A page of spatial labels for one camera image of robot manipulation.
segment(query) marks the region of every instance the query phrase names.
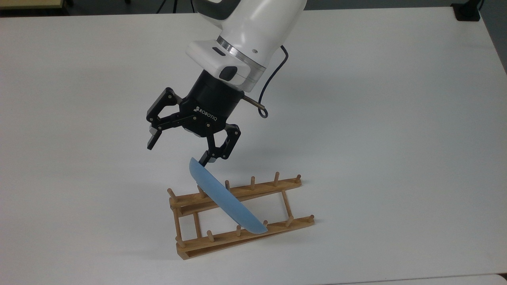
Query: gray floor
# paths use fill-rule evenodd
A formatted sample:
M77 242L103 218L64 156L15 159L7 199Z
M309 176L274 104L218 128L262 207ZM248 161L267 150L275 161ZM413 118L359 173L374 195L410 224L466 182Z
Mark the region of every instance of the gray floor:
M114 14L153 14L162 0L74 0L68 7L71 15L114 15ZM448 7L451 3L464 3L465 0L308 0L306 10L400 8L400 7ZM172 13L174 0L167 0L160 13ZM191 13L190 0L179 0L177 13ZM507 1L485 0L481 10L482 17L493 39L496 50L507 70Z

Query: black stand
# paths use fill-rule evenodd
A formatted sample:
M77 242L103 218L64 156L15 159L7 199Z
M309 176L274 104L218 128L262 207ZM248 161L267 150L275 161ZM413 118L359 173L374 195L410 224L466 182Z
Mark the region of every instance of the black stand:
M481 0L469 0L465 4L451 4L456 20L465 22L478 22L481 19L477 5Z

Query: black button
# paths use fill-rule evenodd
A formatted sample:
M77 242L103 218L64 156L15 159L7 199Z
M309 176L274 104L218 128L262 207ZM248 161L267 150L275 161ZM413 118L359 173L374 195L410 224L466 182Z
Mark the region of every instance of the black button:
M217 47L213 47L213 50L216 51L216 53L220 54L221 56L225 56L225 53L223 53L221 50L219 50Z
M235 66L226 66L220 73L220 78L225 81L230 81L238 72L238 68Z

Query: metal pin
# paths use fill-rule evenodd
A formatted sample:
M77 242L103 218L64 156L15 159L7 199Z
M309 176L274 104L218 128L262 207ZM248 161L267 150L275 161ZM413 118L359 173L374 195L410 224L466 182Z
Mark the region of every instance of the metal pin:
M253 100L252 98L248 97L248 96L243 96L242 98L243 100L247 101L248 103L254 105L255 107L261 109L261 110L266 110L266 107L264 107L264 105L258 103L257 101Z

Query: robotiq logo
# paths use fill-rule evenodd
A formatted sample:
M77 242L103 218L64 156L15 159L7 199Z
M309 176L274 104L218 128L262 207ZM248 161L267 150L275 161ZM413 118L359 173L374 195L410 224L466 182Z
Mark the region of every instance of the robotiq logo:
M210 113L206 112L205 110L203 110L203 109L199 108L199 106L195 107L194 112L201 113L201 114L203 114L203 115L207 116L208 118L210 118L210 119L212 119L212 120L214 120L214 121L217 121L217 120L218 120L218 118L217 118L217 117L215 117L215 116L213 116L212 114L210 114Z

